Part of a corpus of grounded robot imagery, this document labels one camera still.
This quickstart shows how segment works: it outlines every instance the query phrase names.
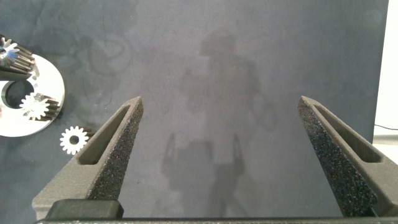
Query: gray table surface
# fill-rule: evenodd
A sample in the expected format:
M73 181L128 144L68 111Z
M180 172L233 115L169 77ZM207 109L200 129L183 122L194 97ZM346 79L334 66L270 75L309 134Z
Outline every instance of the gray table surface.
M66 87L60 120L0 137L1 222L35 220L65 128L136 96L125 217L341 216L296 107L314 98L372 140L387 3L0 0L0 32Z

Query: spur gear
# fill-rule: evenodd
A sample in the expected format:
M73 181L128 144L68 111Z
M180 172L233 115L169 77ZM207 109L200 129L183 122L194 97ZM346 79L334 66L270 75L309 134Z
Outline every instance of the spur gear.
M68 154L75 155L83 149L84 145L87 144L88 140L94 135L90 128L86 127L70 127L62 133L61 146L62 150L66 151Z
M58 113L58 102L40 93L27 95L22 104L24 116L31 120L48 121L54 119Z
M34 68L32 52L2 36L0 39L1 66L11 68L19 73L27 73Z

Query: black textured foam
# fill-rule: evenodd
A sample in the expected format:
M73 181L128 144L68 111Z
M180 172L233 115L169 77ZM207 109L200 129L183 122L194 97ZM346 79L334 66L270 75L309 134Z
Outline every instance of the black textured foam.
M122 135L113 147L109 159L106 160L100 176L89 193L88 200L118 199L126 173L126 167L129 163L131 150L138 132L138 125L144 111L141 100L139 100L137 107L138 108L130 114L130 117L128 117Z
M369 215L371 207L377 201L376 194L332 140L308 102L301 99L298 110L343 215Z

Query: white washer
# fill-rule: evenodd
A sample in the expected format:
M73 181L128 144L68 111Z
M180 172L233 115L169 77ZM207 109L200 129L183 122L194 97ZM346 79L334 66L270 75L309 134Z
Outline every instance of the white washer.
M32 84L34 93L49 96L58 102L59 111L65 99L65 86L61 73L48 60L32 55L35 58L35 67L32 75L27 79ZM0 136L20 137L34 134L43 130L52 121L32 121L23 116L23 109L13 109L6 103L5 94L13 81L0 81Z

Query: gray backdrop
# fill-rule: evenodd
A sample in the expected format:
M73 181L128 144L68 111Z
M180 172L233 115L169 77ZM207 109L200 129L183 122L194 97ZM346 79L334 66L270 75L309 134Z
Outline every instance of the gray backdrop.
M0 137L0 220L70 160L72 125L98 129L142 96L119 200L125 217L338 217L297 113L302 95L370 140L387 1L0 1L0 32L61 72L64 115Z

